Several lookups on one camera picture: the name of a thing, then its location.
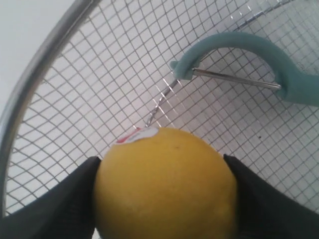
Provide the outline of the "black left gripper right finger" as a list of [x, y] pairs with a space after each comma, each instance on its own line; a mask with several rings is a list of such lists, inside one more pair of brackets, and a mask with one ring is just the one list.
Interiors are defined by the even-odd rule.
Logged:
[[238, 189], [237, 239], [317, 239], [319, 215], [271, 186], [234, 156], [224, 161]]

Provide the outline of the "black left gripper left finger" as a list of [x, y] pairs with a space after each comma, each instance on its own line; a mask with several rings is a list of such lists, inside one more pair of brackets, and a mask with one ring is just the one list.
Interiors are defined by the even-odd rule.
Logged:
[[99, 157], [88, 158], [62, 182], [0, 221], [2, 239], [91, 239], [92, 193]]

